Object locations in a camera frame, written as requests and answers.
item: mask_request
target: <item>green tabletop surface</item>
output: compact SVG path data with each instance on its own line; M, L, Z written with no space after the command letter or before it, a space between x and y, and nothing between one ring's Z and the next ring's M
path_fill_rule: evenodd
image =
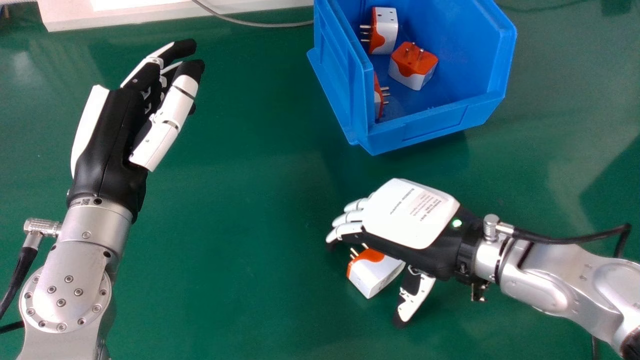
M487 123L375 157L342 134L307 61L312 27L200 17L48 33L35 4L10 6L0 18L0 291L25 219L65 215L91 86L115 88L149 52L194 38L207 66L197 111L149 175L114 288L114 360L590 359L581 327L496 286L477 303L468 287L438 282L398 330L399 280L366 300L346 279L348 247L324 246L347 202L402 177L551 236L630 222L625 257L639 261L639 3L499 3L518 40L507 96ZM585 248L610 256L614 246ZM2 324L17 320L14 303ZM0 335L0 359L15 358L23 336Z

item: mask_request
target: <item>robotic hand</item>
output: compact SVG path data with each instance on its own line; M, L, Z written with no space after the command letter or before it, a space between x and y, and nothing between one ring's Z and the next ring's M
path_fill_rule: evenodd
M570 319L625 359L640 359L640 265L593 255L578 243L620 234L628 224L579 238L552 239L475 217L444 192L392 179L368 198L348 204L326 237L366 244L409 265L394 323L407 324L434 282L456 278L484 301L491 283L503 293L553 316Z
M62 224L29 219L0 317L11 303L43 236L56 238L45 264L25 282L21 360L109 359L105 339L115 317L112 286L129 228L145 198L147 173L176 139L193 104L202 60L194 40L148 55L119 89L93 87L71 152L73 183Z

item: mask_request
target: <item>orange and white plug adapter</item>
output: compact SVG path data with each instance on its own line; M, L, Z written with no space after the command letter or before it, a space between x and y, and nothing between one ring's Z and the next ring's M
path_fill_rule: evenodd
M405 41L391 54L389 76L412 90L420 90L433 76L438 57Z
M394 259L373 249L353 253L347 266L347 278L365 298L371 299L395 279L404 268L404 261Z
M388 101L385 101L385 97L391 95L389 92L389 87L380 87L380 82L378 81L378 75L376 72L373 72L373 103L376 107L376 119L380 119L382 117L382 110L385 105L388 104Z
M398 16L395 8L371 9L371 25L360 25L360 41L369 43L369 54L388 55L394 51L398 36Z

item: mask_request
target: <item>blue plastic bin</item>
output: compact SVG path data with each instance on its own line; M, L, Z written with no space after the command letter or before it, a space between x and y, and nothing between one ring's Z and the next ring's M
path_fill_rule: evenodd
M367 55L358 37L373 6L397 9L396 47L436 54L433 78L416 92L391 79L389 55ZM504 98L516 29L492 0L315 0L307 56L351 145L377 155L484 124ZM390 87L374 119L373 71Z

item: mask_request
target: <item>gray cable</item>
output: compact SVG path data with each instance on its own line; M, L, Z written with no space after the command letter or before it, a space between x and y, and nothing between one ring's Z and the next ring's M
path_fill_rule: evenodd
M309 20L309 21L303 21L303 22L284 22L281 24L266 24L263 22L251 22L251 21L243 21L243 20L238 20L238 19L234 19L233 17L228 17L228 16L224 16L220 13L218 13L217 11L213 10L212 8L208 7L207 5L201 3L199 0L192 0L194 3L196 3L196 5L198 5L199 7L203 8L204 10L206 10L208 13L210 13L211 15L225 20L225 21L229 21L229 22L233 22L235 24L240 24L240 25L246 25L246 26L253 26L255 28L298 28L300 26L307 26L307 25L311 25L314 23L313 20Z

